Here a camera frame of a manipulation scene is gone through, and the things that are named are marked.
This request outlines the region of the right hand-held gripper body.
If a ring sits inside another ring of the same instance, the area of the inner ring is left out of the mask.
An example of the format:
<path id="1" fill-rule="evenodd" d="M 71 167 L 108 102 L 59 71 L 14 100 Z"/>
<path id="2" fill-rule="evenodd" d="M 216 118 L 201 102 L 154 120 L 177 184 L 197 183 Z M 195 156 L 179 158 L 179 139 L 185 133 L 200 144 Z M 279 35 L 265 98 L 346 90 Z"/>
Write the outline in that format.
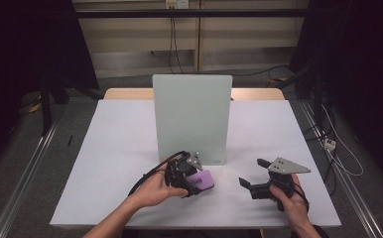
<path id="1" fill-rule="evenodd" d="M 250 194 L 253 199 L 275 198 L 278 210 L 284 212 L 285 209 L 282 202 L 273 195 L 270 190 L 270 186 L 272 184 L 277 186 L 288 197 L 292 197 L 296 191 L 296 187 L 298 187 L 302 192 L 301 197 L 304 199 L 307 209 L 310 209 L 310 204 L 304 194 L 304 191 L 294 182 L 292 178 L 292 174 L 309 173 L 311 171 L 310 169 L 284 158 L 277 158 L 274 162 L 271 162 L 269 168 L 264 169 L 268 170 L 270 179 L 266 183 L 251 184 Z"/>

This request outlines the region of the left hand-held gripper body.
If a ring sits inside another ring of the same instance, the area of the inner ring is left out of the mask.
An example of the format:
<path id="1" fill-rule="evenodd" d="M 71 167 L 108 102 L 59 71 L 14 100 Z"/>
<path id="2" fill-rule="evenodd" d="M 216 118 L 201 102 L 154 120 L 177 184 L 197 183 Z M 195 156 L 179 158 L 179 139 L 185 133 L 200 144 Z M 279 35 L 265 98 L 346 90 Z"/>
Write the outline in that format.
<path id="1" fill-rule="evenodd" d="M 191 154 L 186 151 L 177 152 L 167 159 L 165 159 L 167 164 L 165 169 L 165 183 L 167 186 L 174 188 L 183 188 L 192 186 L 188 181 L 187 177 L 196 174 L 198 171 L 202 170 L 200 164 L 196 166 L 191 160 Z"/>

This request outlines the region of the purple whiteboard eraser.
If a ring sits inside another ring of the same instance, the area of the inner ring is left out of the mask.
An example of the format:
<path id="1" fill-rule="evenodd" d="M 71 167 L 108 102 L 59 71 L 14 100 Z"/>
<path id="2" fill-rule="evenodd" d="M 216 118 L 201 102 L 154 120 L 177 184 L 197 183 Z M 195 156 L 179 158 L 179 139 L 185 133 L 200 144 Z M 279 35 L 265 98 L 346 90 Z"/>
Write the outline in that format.
<path id="1" fill-rule="evenodd" d="M 210 171 L 205 170 L 187 177 L 187 181 L 199 190 L 207 190 L 214 187 L 214 181 Z"/>

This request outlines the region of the person's right hand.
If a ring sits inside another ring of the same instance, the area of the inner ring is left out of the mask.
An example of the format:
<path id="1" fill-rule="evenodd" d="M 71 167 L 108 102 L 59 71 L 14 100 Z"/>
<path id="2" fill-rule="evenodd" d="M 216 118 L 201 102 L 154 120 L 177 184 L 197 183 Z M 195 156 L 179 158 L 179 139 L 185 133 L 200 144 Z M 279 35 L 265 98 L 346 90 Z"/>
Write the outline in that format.
<path id="1" fill-rule="evenodd" d="M 273 195 L 282 202 L 289 226 L 292 230 L 297 227 L 308 227 L 311 225 L 306 203 L 301 197 L 302 192 L 298 187 L 296 187 L 296 191 L 292 197 L 288 197 L 275 185 L 271 185 L 270 190 Z"/>

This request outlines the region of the person's left hand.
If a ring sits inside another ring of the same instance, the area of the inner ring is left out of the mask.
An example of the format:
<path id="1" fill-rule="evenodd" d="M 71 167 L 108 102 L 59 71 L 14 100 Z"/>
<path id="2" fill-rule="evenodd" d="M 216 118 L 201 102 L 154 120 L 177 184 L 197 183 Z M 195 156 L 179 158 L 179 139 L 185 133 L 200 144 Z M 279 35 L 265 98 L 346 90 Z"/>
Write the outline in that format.
<path id="1" fill-rule="evenodd" d="M 157 170 L 154 175 L 147 178 L 139 188 L 130 195 L 130 198 L 139 207 L 155 206 L 170 197 L 185 197 L 189 192 L 184 188 L 167 186 L 165 170 Z"/>

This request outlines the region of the upright glass whiteboard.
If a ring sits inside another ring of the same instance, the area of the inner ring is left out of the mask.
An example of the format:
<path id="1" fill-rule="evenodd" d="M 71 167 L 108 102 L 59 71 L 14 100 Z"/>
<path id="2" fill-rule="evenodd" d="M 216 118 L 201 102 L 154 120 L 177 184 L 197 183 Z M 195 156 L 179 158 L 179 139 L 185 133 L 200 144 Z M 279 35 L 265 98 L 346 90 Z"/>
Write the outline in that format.
<path id="1" fill-rule="evenodd" d="M 230 75 L 155 74 L 159 156 L 188 151 L 205 166 L 224 165 L 231 90 Z"/>

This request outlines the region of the white table cover sheet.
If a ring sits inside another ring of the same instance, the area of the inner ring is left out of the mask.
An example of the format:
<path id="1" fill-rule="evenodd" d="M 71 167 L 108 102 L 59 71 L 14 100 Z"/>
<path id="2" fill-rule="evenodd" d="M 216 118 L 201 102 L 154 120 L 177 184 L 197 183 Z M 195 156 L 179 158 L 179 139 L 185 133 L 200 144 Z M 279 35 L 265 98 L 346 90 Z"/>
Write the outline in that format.
<path id="1" fill-rule="evenodd" d="M 214 187 L 189 198 L 172 197 L 143 208 L 129 221 L 134 229 L 275 228 L 287 224 L 269 199 L 254 199 L 239 183 L 268 180 L 258 159 L 285 158 L 309 172 L 300 182 L 319 226 L 340 223 L 286 100 L 234 100 L 230 107 L 227 159 L 211 166 Z M 149 100 L 101 100 L 50 223 L 61 228 L 101 221 L 127 196 L 134 183 L 158 164 L 154 105 Z"/>

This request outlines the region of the wooden table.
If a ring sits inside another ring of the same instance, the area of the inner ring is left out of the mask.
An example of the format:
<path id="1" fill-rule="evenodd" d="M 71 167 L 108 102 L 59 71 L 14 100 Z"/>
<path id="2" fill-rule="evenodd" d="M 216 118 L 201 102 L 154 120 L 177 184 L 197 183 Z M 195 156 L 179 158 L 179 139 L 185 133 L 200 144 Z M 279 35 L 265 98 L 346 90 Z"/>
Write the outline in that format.
<path id="1" fill-rule="evenodd" d="M 234 100 L 284 100 L 283 92 L 278 88 L 232 88 Z M 104 99 L 153 100 L 152 88 L 109 88 Z"/>

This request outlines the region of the black curtain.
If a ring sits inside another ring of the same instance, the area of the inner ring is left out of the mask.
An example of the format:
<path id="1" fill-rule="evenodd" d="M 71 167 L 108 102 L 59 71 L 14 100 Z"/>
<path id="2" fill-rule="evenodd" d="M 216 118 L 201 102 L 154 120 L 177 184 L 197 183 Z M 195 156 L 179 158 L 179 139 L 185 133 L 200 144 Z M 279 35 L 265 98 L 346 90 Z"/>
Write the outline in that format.
<path id="1" fill-rule="evenodd" d="M 383 171 L 383 0 L 309 0 L 289 69 L 312 64 Z"/>
<path id="2" fill-rule="evenodd" d="M 0 0 L 0 153 L 22 97 L 96 89 L 96 74 L 72 0 Z"/>

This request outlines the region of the black metal stand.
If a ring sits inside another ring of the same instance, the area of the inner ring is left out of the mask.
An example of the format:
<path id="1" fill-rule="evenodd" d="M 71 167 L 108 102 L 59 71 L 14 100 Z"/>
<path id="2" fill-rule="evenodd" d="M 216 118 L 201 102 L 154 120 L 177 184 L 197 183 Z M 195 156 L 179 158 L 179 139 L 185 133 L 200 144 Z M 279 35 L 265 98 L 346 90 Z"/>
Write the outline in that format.
<path id="1" fill-rule="evenodd" d="M 50 97 L 56 104 L 66 104 L 68 95 L 64 89 L 64 81 L 57 75 L 45 75 L 40 80 L 41 105 L 43 110 L 43 132 L 45 136 L 52 127 Z"/>

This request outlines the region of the black horizontal bar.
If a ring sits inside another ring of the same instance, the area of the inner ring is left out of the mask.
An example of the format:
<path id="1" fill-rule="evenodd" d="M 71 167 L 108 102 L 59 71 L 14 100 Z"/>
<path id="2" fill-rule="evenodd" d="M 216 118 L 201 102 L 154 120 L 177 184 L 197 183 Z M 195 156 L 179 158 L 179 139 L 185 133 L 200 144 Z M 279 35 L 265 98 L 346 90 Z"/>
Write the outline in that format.
<path id="1" fill-rule="evenodd" d="M 225 9 L 180 9 L 180 10 L 80 10 L 77 18 L 233 18 L 233 17 L 305 17 L 307 9 L 225 10 Z"/>

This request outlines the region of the aluminium floor rail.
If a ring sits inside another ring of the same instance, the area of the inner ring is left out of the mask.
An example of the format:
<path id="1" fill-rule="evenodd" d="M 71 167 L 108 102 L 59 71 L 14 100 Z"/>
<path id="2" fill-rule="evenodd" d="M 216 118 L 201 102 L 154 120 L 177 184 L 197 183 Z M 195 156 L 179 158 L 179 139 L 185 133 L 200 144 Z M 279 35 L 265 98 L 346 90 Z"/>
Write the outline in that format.
<path id="1" fill-rule="evenodd" d="M 301 101 L 300 105 L 311 125 L 312 130 L 315 133 L 315 136 L 319 141 L 321 148 L 325 151 L 330 168 L 334 171 L 336 179 L 339 181 L 340 186 L 344 190 L 354 212 L 356 213 L 360 223 L 367 233 L 367 236 L 369 238 L 383 238 L 382 229 L 379 227 L 379 224 L 371 212 L 371 209 L 367 205 L 365 199 L 362 197 L 361 193 L 358 191 L 355 183 L 352 180 L 353 178 L 360 178 L 364 174 L 364 167 L 358 158 L 339 137 L 333 124 L 333 120 L 323 105 L 320 107 L 320 114 L 324 115 L 324 122 L 329 125 L 332 135 L 335 137 L 335 139 L 344 147 L 344 149 L 359 165 L 359 173 L 351 172 L 343 165 L 343 162 L 340 160 L 339 156 L 335 154 L 334 151 L 331 152 L 323 147 L 323 140 L 329 138 L 329 136 L 326 134 L 326 131 L 319 126 L 319 123 L 315 121 L 315 110 L 311 107 L 307 100 Z"/>
<path id="2" fill-rule="evenodd" d="M 4 209 L 0 213 L 0 238 L 6 238 L 9 230 L 19 212 L 19 209 L 26 197 L 28 189 L 33 182 L 35 173 L 54 137 L 57 130 L 58 122 L 54 122 L 46 131 L 46 134 L 41 137 L 36 150 L 29 160 L 21 178 L 19 179 L 14 191 L 8 199 Z"/>

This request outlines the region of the wooden vertical post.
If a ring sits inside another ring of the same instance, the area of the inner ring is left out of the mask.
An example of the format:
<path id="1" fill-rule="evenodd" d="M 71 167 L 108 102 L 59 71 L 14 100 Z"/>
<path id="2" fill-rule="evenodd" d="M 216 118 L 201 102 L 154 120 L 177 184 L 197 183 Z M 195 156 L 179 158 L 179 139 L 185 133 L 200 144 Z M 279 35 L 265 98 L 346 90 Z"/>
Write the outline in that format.
<path id="1" fill-rule="evenodd" d="M 201 9 L 201 1 L 195 0 L 195 9 Z M 200 17 L 195 18 L 195 50 L 194 50 L 194 69 L 195 71 L 199 71 L 200 69 L 200 27 L 201 27 L 201 19 Z"/>

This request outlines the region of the white wall socket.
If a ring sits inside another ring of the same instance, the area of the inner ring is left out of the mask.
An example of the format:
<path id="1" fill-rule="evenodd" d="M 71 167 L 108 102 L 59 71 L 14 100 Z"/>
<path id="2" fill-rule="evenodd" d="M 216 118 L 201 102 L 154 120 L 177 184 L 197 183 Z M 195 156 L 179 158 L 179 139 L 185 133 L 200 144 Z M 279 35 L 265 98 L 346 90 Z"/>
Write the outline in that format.
<path id="1" fill-rule="evenodd" d="M 188 9 L 190 7 L 189 0 L 165 0 L 167 9 Z"/>

